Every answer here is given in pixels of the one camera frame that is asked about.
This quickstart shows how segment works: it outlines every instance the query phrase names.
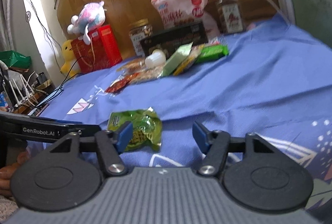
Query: pink snack bag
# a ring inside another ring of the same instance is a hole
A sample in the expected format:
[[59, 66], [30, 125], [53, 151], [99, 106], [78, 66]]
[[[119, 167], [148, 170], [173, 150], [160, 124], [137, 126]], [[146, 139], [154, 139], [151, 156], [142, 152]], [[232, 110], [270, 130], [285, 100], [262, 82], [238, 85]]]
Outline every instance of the pink snack bag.
[[209, 39], [220, 35], [217, 22], [204, 12], [208, 0], [151, 0], [151, 4], [159, 12], [164, 28], [202, 20]]

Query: blue bedsheet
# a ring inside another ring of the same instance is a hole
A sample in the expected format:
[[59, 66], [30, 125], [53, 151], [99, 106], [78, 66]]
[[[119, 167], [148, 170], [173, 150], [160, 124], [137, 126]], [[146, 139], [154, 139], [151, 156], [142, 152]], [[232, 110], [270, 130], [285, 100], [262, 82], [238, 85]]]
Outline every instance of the blue bedsheet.
[[307, 208], [325, 203], [332, 198], [331, 49], [279, 16], [226, 41], [228, 57], [117, 96], [104, 90], [118, 77], [118, 65], [80, 76], [43, 116], [106, 128], [113, 111], [153, 107], [163, 122], [161, 150], [122, 154], [129, 166], [196, 167], [203, 155], [191, 134], [194, 120], [237, 137], [258, 132], [315, 178]]

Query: plush toy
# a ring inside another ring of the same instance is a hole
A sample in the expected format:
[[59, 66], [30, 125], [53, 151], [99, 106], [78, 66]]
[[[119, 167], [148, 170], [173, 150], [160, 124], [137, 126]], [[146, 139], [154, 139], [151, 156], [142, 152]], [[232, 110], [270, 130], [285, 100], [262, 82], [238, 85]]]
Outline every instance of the plush toy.
[[[63, 43], [61, 51], [62, 51], [62, 56], [64, 58], [64, 65], [61, 67], [61, 72], [63, 74], [67, 74], [69, 70], [71, 69], [72, 65], [75, 64], [76, 62], [76, 57], [73, 51], [73, 48], [71, 47], [71, 42], [72, 40], [67, 40]], [[72, 77], [76, 75], [77, 73], [81, 73], [81, 69], [76, 62], [76, 64], [73, 66], [71, 71], [69, 72], [69, 77]]]
[[86, 4], [79, 14], [71, 18], [71, 25], [68, 26], [68, 34], [83, 34], [83, 41], [89, 45], [91, 40], [88, 32], [97, 29], [105, 22], [104, 2]]

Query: red box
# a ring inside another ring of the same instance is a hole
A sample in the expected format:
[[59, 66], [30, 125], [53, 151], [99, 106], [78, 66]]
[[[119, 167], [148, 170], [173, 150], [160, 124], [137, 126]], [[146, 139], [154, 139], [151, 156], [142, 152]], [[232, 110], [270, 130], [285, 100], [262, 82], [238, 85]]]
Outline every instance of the red box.
[[83, 37], [71, 42], [82, 73], [107, 69], [122, 61], [117, 41], [109, 25], [93, 30], [88, 35], [92, 40], [90, 45], [84, 43]]

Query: yellow duck plush toy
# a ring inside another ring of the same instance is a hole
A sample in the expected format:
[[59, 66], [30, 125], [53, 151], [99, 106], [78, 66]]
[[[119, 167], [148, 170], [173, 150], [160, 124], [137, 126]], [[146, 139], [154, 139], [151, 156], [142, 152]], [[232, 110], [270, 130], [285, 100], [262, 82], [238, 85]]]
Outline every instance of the yellow duck plush toy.
[[[71, 42], [73, 40], [67, 40], [63, 43], [61, 51], [62, 51], [62, 56], [64, 58], [64, 65], [61, 68], [61, 73], [67, 75], [67, 73], [69, 72], [69, 70], [71, 69], [72, 65], [75, 64], [76, 62], [76, 57], [73, 51], [73, 48], [71, 47]], [[69, 72], [69, 77], [72, 77], [78, 73], [81, 73], [81, 69], [78, 65], [78, 63], [76, 63], [73, 68], [71, 69], [71, 71]]]

